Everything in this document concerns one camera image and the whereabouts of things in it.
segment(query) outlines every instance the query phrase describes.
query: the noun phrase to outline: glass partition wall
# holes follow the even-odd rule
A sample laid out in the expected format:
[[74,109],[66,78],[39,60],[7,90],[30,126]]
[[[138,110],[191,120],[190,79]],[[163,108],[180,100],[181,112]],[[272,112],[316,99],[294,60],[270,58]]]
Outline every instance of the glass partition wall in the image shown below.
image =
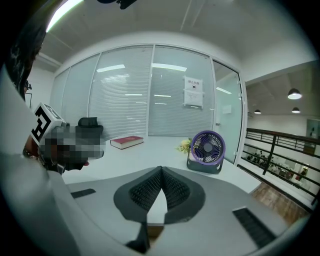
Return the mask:
[[[190,94],[189,86],[196,93]],[[97,53],[57,75],[50,105],[74,126],[82,117],[97,117],[105,140],[122,135],[183,140],[213,130],[233,163],[245,114],[241,92],[238,73],[209,55],[135,45]]]

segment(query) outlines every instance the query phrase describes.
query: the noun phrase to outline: ceiling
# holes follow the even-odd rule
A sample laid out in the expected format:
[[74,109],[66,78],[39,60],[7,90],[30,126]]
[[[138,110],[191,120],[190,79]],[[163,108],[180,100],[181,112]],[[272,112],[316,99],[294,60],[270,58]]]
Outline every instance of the ceiling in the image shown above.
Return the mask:
[[[288,92],[295,88],[302,98],[288,99]],[[248,111],[259,109],[262,115],[299,115],[320,117],[320,70],[315,63],[303,65],[295,71],[258,81],[246,87]]]
[[285,15],[278,9],[270,10],[266,2],[137,0],[120,10],[115,2],[102,4],[97,0],[84,0],[47,33],[41,53],[42,57],[54,60],[52,71],[77,52],[80,45],[85,47],[128,32],[160,30],[199,37],[241,59],[265,44],[276,42],[284,36],[284,31],[290,33],[291,25],[284,21]]

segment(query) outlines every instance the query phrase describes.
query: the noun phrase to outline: glass door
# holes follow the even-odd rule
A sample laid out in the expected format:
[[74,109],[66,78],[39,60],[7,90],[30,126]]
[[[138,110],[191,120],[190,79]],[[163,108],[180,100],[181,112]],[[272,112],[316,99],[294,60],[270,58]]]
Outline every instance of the glass door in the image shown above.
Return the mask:
[[225,142],[224,158],[234,163],[242,125],[242,96],[239,75],[230,68],[213,61],[215,73],[215,124],[213,130]]

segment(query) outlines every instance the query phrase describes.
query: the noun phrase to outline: wooden floor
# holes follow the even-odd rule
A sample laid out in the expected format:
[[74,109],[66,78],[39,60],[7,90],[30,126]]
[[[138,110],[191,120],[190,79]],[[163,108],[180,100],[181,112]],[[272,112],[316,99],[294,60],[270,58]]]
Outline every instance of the wooden floor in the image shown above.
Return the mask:
[[288,225],[292,225],[298,219],[309,214],[285,195],[263,182],[251,193],[251,195],[265,206],[278,213]]

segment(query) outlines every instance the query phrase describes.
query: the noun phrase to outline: desk fan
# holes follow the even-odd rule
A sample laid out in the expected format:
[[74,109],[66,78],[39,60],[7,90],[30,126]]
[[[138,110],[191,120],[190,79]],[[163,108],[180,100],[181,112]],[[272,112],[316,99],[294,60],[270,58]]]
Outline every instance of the desk fan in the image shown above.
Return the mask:
[[225,142],[218,133],[212,130],[201,131],[191,142],[186,166],[193,171],[218,174],[225,151]]

